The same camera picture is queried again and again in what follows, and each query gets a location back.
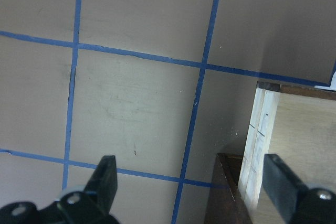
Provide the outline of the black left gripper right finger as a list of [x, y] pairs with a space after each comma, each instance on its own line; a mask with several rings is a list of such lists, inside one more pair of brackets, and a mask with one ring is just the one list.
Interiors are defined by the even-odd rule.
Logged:
[[277, 154], [264, 155], [262, 186], [285, 223], [308, 192], [307, 185]]

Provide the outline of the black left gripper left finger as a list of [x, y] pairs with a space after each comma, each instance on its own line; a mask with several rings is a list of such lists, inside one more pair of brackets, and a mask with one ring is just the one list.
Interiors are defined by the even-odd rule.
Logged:
[[98, 208], [109, 214], [118, 189], [117, 165], [114, 155], [103, 156], [88, 180], [84, 192]]

